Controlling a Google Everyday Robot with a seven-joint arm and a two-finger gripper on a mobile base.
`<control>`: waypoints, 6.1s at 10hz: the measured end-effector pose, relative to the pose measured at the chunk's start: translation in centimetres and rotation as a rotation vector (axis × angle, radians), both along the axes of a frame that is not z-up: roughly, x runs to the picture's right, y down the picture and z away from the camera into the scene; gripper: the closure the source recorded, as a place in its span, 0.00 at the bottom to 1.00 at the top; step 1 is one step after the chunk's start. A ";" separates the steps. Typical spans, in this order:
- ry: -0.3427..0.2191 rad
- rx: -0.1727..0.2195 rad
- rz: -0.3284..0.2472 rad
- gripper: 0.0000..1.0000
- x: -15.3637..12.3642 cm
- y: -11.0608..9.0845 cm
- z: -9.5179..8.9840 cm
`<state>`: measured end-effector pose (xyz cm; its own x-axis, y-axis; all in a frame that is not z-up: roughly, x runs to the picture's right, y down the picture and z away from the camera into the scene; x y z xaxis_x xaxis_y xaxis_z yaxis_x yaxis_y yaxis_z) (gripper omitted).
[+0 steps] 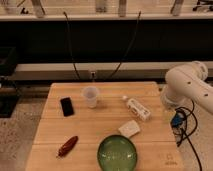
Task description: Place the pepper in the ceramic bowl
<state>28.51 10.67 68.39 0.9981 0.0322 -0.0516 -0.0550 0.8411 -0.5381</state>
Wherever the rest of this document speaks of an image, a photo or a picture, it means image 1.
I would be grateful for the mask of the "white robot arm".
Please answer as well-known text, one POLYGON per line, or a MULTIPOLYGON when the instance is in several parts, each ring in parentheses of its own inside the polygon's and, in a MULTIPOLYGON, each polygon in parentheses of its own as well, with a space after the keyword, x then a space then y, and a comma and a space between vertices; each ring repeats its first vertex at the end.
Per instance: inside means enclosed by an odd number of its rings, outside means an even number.
POLYGON ((162 104, 178 108, 191 99, 213 115, 213 87, 205 82, 207 66, 200 61, 188 62, 167 71, 166 85, 161 92, 162 104))

